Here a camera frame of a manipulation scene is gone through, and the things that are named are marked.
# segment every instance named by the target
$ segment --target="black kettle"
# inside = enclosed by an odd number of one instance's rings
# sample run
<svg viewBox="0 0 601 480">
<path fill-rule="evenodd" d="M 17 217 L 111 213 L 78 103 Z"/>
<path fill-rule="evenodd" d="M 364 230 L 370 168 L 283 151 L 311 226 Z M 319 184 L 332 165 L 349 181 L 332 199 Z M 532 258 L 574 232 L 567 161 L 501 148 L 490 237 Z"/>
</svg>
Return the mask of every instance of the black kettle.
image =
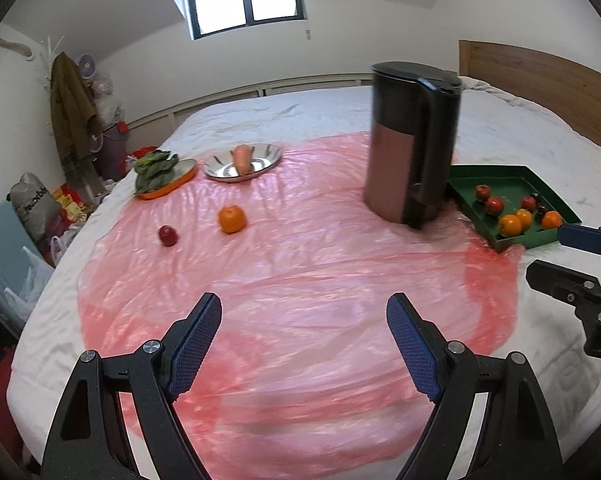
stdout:
<svg viewBox="0 0 601 480">
<path fill-rule="evenodd" d="M 372 70 L 364 200 L 385 220 L 420 228 L 443 203 L 462 82 L 453 72 L 418 63 L 379 63 Z"/>
</svg>

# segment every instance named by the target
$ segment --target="kettle handle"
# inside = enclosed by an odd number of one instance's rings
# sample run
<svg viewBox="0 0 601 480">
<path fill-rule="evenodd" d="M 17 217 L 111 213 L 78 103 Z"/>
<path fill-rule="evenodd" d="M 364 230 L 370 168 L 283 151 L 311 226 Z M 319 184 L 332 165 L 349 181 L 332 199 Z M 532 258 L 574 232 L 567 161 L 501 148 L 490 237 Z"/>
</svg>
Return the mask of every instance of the kettle handle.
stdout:
<svg viewBox="0 0 601 480">
<path fill-rule="evenodd" d="M 424 205 L 437 205 L 445 193 L 449 167 L 456 142 L 460 112 L 459 95 L 433 88 L 429 81 L 420 81 L 427 91 L 429 125 L 425 145 L 423 171 L 415 184 L 415 199 Z"/>
</svg>

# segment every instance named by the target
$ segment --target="white plastic bag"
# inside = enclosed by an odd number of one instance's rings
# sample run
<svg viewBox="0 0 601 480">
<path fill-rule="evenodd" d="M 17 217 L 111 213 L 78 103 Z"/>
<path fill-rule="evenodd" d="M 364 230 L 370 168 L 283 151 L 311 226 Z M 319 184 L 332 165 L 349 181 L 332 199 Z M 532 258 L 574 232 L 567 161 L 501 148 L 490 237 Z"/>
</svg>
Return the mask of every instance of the white plastic bag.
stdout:
<svg viewBox="0 0 601 480">
<path fill-rule="evenodd" d="M 76 224 L 72 224 L 67 231 L 65 231 L 62 236 L 52 237 L 50 241 L 50 251 L 52 252 L 52 260 L 55 266 L 58 266 L 60 259 L 63 257 L 71 242 L 74 241 L 76 235 L 80 232 L 80 230 L 85 225 L 84 222 L 79 222 Z"/>
<path fill-rule="evenodd" d="M 107 95 L 94 101 L 98 117 L 103 123 L 103 130 L 111 128 L 116 123 L 125 120 L 125 110 L 119 99 Z"/>
<path fill-rule="evenodd" d="M 29 258 L 29 271 L 27 278 L 24 280 L 23 290 L 20 294 L 16 294 L 10 288 L 5 289 L 7 302 L 13 309 L 14 313 L 22 325 L 29 319 L 30 314 L 34 310 L 38 299 L 45 290 L 47 282 L 52 278 L 54 269 L 45 260 L 33 254 L 27 247 L 23 247 L 24 253 Z"/>
</svg>

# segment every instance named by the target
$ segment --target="red apple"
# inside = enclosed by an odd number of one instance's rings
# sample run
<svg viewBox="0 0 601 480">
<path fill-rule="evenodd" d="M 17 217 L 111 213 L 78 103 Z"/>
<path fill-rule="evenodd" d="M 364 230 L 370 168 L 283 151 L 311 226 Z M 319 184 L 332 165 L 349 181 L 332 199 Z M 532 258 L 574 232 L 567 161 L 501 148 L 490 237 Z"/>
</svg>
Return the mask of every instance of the red apple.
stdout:
<svg viewBox="0 0 601 480">
<path fill-rule="evenodd" d="M 485 202 L 485 210 L 488 214 L 498 216 L 503 212 L 504 203 L 497 196 L 492 196 L 487 202 Z"/>
<path fill-rule="evenodd" d="M 480 186 L 475 187 L 475 197 L 480 200 L 480 202 L 486 202 L 490 196 L 491 188 L 489 186 L 481 184 Z"/>
<path fill-rule="evenodd" d="M 536 210 L 536 199 L 532 196 L 526 196 L 520 201 L 520 207 L 533 213 Z"/>
<path fill-rule="evenodd" d="M 158 238 L 165 247 L 171 247 L 178 241 L 178 233 L 171 225 L 163 225 L 158 230 Z"/>
</svg>

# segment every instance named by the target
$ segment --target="leafy green vegetable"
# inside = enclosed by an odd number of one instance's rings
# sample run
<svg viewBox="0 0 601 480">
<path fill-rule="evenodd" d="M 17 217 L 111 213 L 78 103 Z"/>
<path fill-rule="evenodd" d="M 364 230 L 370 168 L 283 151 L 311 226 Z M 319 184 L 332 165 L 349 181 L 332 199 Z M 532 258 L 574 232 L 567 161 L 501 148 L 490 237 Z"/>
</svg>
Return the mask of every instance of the leafy green vegetable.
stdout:
<svg viewBox="0 0 601 480">
<path fill-rule="evenodd" d="M 161 160 L 167 160 L 171 155 L 171 152 L 164 152 L 163 150 L 154 150 L 153 152 L 149 152 L 140 160 L 137 160 L 134 164 L 134 168 L 143 168 L 145 166 L 150 166 L 154 164 L 154 162 L 158 162 Z"/>
<path fill-rule="evenodd" d="M 174 168 L 179 159 L 176 154 L 172 158 L 170 155 L 171 152 L 155 150 L 136 161 L 136 195 L 161 189 L 174 179 Z"/>
</svg>

